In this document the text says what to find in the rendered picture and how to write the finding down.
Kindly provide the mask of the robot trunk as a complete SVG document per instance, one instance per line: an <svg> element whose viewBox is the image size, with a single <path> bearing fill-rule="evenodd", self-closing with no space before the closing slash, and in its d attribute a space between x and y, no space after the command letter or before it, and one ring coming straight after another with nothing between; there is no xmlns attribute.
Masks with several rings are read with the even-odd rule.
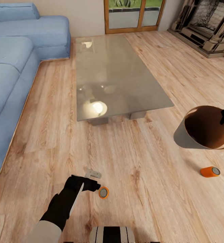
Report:
<svg viewBox="0 0 224 243"><path fill-rule="evenodd" d="M94 226L89 243L135 243L130 226Z"/></svg>

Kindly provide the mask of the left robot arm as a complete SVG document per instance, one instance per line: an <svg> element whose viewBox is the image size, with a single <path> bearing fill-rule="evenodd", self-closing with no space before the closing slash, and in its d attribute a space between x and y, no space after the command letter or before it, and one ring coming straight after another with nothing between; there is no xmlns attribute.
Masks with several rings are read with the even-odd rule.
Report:
<svg viewBox="0 0 224 243"><path fill-rule="evenodd" d="M58 243L66 220L71 216L81 192L95 192L100 189L101 185L91 177L101 179L102 174L94 170L87 170L85 177L72 174L60 194L54 195L48 210L24 243Z"/></svg>

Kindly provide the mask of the trash can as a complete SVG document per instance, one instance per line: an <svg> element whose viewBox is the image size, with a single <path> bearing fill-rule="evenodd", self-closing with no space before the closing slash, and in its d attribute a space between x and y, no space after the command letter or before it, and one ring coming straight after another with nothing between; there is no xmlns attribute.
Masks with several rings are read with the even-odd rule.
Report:
<svg viewBox="0 0 224 243"><path fill-rule="evenodd" d="M173 135L176 144L186 149L224 150L224 147L218 149L224 145L224 124L220 124L222 110L204 105L188 111Z"/></svg>

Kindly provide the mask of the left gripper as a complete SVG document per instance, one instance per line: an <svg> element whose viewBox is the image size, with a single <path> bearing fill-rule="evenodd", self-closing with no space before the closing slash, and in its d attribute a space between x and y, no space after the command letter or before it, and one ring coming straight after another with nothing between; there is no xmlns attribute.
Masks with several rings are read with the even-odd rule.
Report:
<svg viewBox="0 0 224 243"><path fill-rule="evenodd" d="M85 179L87 181L87 187L86 187L85 191L89 190L89 191L95 192L96 190L100 189L101 185L97 184L97 181L94 181L94 180L89 179L89 178L85 178Z"/></svg>

